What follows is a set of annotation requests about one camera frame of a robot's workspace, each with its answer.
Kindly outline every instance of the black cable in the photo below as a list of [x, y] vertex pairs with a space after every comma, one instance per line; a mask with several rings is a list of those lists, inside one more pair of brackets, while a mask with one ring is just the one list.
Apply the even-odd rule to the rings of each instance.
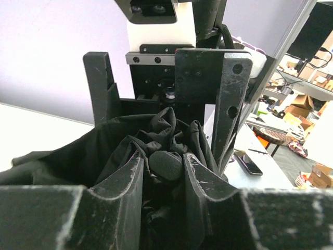
[[225, 24], [217, 26], [222, 34], [225, 48], [235, 49], [233, 38], [231, 37], [230, 31]]
[[[320, 50], [320, 51], [323, 51], [323, 52], [328, 52], [328, 53], [330, 54], [330, 59], [327, 61], [327, 60], [324, 60], [324, 59], [319, 58], [319, 57], [317, 57], [317, 56], [314, 56], [313, 59], [323, 60], [323, 61], [326, 62], [325, 64], [323, 64], [323, 65], [321, 65], [321, 66], [315, 66], [315, 65], [313, 65], [311, 62], [305, 62], [305, 63], [308, 63], [309, 65], [311, 65], [314, 69], [322, 69], [322, 68], [325, 68], [325, 67], [328, 65], [328, 63], [329, 63], [329, 62], [332, 60], [332, 58], [333, 58], [333, 54], [332, 54], [328, 49], [321, 47], [319, 50]], [[290, 55], [290, 54], [288, 54], [288, 53], [286, 53], [286, 55], [287, 55], [287, 56], [290, 56], [290, 57], [292, 57], [292, 58], [294, 58], [294, 59], [298, 59], [298, 60], [303, 61], [301, 58], [299, 58], [299, 57], [297, 57], [297, 56], [293, 56], [293, 55]]]

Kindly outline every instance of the metal plate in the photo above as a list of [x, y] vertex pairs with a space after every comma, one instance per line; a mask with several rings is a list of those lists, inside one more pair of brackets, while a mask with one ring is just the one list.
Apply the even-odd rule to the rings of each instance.
[[174, 84], [174, 67], [163, 65], [130, 65], [135, 98], [146, 99], [161, 93]]
[[212, 152], [221, 174], [232, 155], [251, 69], [249, 53], [224, 54], [212, 137]]
[[246, 53], [236, 49], [179, 49], [175, 54], [177, 102], [193, 103], [200, 100], [202, 103], [215, 104], [221, 84], [224, 53], [230, 52]]
[[193, 48], [186, 44], [142, 44], [140, 53], [142, 54], [175, 54], [179, 48]]
[[141, 54], [138, 52], [129, 52], [126, 54], [126, 63], [128, 65], [175, 65], [173, 54]]
[[177, 21], [171, 1], [115, 0], [127, 19], [134, 24], [163, 24]]

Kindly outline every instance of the purple wall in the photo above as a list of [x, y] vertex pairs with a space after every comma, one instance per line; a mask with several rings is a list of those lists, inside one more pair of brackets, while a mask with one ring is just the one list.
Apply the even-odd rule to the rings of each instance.
[[107, 51], [133, 97], [126, 18], [113, 0], [0, 1], [0, 102], [93, 123], [82, 56]]

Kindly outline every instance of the black fabric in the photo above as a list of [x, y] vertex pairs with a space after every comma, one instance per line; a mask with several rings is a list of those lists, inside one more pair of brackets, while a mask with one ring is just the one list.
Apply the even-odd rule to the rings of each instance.
[[13, 167], [0, 173], [0, 185], [91, 188], [121, 168], [137, 149], [145, 168], [140, 245], [142, 249], [182, 249], [186, 245], [184, 178], [170, 183], [156, 176], [148, 158], [156, 151], [181, 156], [193, 152], [203, 165], [218, 171], [200, 123], [177, 120], [172, 108], [157, 115], [114, 118], [62, 148], [15, 158]]

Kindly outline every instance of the cardboard box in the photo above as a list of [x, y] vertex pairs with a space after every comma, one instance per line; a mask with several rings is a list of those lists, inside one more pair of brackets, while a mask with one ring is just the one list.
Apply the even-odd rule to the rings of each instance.
[[302, 116], [308, 117], [310, 111], [304, 108], [299, 108], [294, 105], [290, 105], [286, 110], [285, 113], [292, 113], [294, 116]]
[[313, 130], [313, 128], [314, 128], [315, 125], [316, 125], [316, 124], [313, 123], [310, 127], [308, 127], [308, 128], [304, 131], [304, 133], [305, 133], [305, 140], [308, 138], [309, 134], [311, 134], [311, 132], [312, 132], [312, 130]]
[[312, 110], [314, 108], [313, 101], [308, 95], [298, 95], [291, 104], [307, 110]]
[[302, 120], [298, 117], [294, 116], [292, 113], [286, 113], [283, 119], [286, 121], [286, 123], [298, 126], [302, 123]]
[[331, 188], [333, 186], [333, 178], [329, 174], [332, 170], [333, 169], [330, 167], [317, 163], [312, 168], [309, 181], [312, 185], [319, 189]]
[[322, 108], [318, 111], [318, 115], [319, 116], [321, 116], [322, 115], [322, 113], [324, 112], [324, 110], [326, 109], [326, 107], [327, 107], [327, 105], [328, 105], [328, 103], [329, 102], [326, 102], [323, 106], [322, 106]]
[[305, 119], [304, 117], [302, 116], [298, 116], [297, 117], [298, 119], [300, 119], [302, 121], [301, 123], [301, 127], [304, 129], [304, 130], [307, 130], [313, 123], [310, 122], [309, 120]]
[[314, 84], [318, 85], [319, 87], [324, 88], [325, 85], [327, 84], [328, 80], [325, 77], [318, 76], [316, 79], [313, 81]]
[[333, 90], [333, 80], [329, 80], [325, 85], [325, 89], [332, 91]]

